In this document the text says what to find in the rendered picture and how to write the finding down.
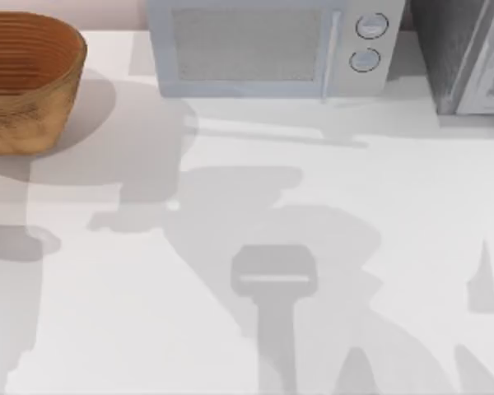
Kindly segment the pale microwave oven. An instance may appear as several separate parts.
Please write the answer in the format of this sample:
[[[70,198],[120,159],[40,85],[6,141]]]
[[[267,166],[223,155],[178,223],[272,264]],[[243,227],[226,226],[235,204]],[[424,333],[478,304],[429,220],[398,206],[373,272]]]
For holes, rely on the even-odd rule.
[[[406,0],[147,0],[147,22],[160,92],[173,98],[322,99],[332,15],[338,40],[329,97],[378,95],[389,74]],[[378,39],[356,33],[361,16],[382,13]],[[357,73],[351,55],[381,54]]]

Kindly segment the round microwave knob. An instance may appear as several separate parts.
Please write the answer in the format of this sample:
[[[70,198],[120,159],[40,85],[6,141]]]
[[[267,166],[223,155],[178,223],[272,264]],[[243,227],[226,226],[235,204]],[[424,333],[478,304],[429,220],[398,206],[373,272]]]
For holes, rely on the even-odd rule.
[[[381,63],[381,54],[376,49],[366,48],[355,51],[349,58],[348,64],[357,73],[374,71]]]
[[[356,23],[356,33],[364,40],[375,40],[385,34],[389,28],[389,19],[382,13],[361,16]]]

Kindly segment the brown wicker basket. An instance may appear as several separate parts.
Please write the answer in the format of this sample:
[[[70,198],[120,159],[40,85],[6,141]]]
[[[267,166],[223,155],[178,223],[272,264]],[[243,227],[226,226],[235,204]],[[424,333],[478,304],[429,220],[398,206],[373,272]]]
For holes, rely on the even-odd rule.
[[[68,23],[0,11],[0,156],[38,154],[56,144],[86,56],[85,39]]]

